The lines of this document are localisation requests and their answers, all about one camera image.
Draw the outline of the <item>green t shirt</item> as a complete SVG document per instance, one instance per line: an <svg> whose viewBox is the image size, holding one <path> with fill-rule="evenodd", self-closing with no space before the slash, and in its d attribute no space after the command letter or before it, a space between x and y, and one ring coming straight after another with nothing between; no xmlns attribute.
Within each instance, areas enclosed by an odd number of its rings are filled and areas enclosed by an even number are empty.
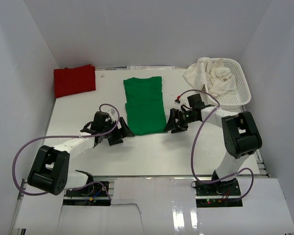
<svg viewBox="0 0 294 235"><path fill-rule="evenodd" d="M123 81L130 130L138 136L163 133L166 116L163 104L162 77L130 78Z"/></svg>

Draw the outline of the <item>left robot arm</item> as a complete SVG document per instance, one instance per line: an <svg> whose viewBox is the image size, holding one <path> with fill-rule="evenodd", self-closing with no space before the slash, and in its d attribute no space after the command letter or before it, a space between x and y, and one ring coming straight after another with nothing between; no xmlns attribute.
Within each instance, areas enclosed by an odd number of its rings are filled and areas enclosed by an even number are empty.
<svg viewBox="0 0 294 235"><path fill-rule="evenodd" d="M102 111L95 113L93 121L88 122L80 134L91 136L69 139L56 146L40 147L27 183L53 195L59 195L67 189L77 189L82 195L89 195L93 192L94 183L88 180L89 175L84 171L69 171L70 160L93 149L104 139L112 146L123 143L123 138L135 136L123 117L114 120L111 113Z"/></svg>

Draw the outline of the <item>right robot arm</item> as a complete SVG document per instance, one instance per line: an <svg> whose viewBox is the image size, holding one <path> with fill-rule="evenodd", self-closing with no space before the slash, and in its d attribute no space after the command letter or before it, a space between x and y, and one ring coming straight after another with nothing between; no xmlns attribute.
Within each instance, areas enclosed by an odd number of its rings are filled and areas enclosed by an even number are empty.
<svg viewBox="0 0 294 235"><path fill-rule="evenodd" d="M195 176L191 187L197 196L220 195L223 199L233 195L240 196L237 175L244 171L243 163L262 147L262 139L250 112L229 112L218 105L205 104L200 94L187 98L189 106L170 110L166 132L179 133L188 130L190 123L201 121L199 129L209 122L222 129L225 156L211 180L200 180Z"/></svg>

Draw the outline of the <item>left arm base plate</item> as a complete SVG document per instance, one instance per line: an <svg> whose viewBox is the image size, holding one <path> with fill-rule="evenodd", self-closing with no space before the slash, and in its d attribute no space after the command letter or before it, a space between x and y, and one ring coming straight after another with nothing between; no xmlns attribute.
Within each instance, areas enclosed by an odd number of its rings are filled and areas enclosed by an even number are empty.
<svg viewBox="0 0 294 235"><path fill-rule="evenodd" d="M110 206L111 202L106 194L112 197L112 193L109 192L109 182L101 181L101 183L107 190L98 183L81 190L67 190L64 194L63 206Z"/></svg>

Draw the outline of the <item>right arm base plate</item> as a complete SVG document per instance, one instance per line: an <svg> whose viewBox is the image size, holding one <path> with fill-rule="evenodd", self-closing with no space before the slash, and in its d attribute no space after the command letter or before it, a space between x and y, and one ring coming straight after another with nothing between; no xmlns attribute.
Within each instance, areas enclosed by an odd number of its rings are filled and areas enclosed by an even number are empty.
<svg viewBox="0 0 294 235"><path fill-rule="evenodd" d="M196 191L197 208L242 207L241 190L237 179L229 182L200 185L193 181L191 187Z"/></svg>

